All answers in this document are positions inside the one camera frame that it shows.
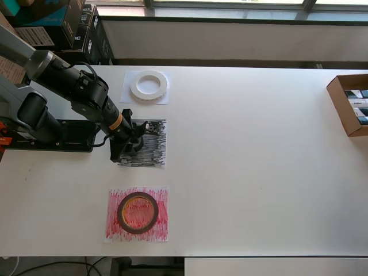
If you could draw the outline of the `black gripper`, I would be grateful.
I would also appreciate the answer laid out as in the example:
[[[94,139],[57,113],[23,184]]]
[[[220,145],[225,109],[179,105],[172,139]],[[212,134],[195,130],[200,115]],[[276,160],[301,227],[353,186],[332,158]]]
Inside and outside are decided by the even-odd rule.
[[[110,126],[110,160],[120,162],[124,156],[136,156],[138,144],[133,144],[133,125],[130,109],[118,114],[116,121]]]

